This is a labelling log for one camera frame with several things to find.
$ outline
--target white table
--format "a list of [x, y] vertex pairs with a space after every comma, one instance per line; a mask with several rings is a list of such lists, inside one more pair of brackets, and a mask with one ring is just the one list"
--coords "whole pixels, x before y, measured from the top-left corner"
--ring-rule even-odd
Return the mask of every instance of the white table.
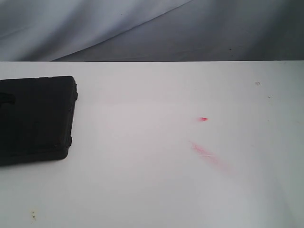
[[64, 75], [69, 155], [0, 167], [1, 228], [304, 226], [303, 61], [0, 63]]

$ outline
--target red mark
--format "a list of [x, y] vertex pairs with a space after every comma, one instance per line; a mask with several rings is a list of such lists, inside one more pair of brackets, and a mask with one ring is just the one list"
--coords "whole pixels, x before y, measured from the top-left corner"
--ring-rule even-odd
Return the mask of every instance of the red mark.
[[196, 152], [198, 152], [200, 155], [206, 157], [206, 159], [211, 162], [213, 165], [217, 166], [218, 168], [220, 168], [223, 171], [226, 172], [230, 172], [230, 168], [227, 164], [225, 164], [224, 162], [221, 161], [221, 159], [219, 159], [216, 155], [204, 150], [202, 147], [198, 146], [197, 144], [192, 143], [192, 148], [193, 150], [195, 150]]
[[205, 117], [200, 117], [199, 118], [199, 121], [206, 121], [206, 120], [208, 120], [208, 118], [205, 118]]

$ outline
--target black plastic case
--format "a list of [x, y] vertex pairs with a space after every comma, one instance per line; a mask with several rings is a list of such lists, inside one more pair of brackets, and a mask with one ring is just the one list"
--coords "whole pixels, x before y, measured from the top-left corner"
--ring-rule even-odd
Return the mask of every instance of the black plastic case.
[[0, 80], [0, 165], [65, 158], [77, 97], [72, 76]]

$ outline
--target gray fabric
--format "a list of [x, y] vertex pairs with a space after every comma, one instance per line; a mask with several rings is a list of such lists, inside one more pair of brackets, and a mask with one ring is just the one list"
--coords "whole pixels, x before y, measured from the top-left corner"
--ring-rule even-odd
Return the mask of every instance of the gray fabric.
[[194, 0], [58, 61], [303, 60], [304, 1]]
[[0, 0], [0, 61], [66, 56], [188, 1]]

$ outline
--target red laser dot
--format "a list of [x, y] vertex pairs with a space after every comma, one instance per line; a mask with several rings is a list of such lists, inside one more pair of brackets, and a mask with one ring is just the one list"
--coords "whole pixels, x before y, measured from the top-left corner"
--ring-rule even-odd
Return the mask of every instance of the red laser dot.
[[206, 120], [208, 120], [208, 118], [205, 118], [205, 117], [200, 117], [199, 118], [199, 121], [206, 121]]

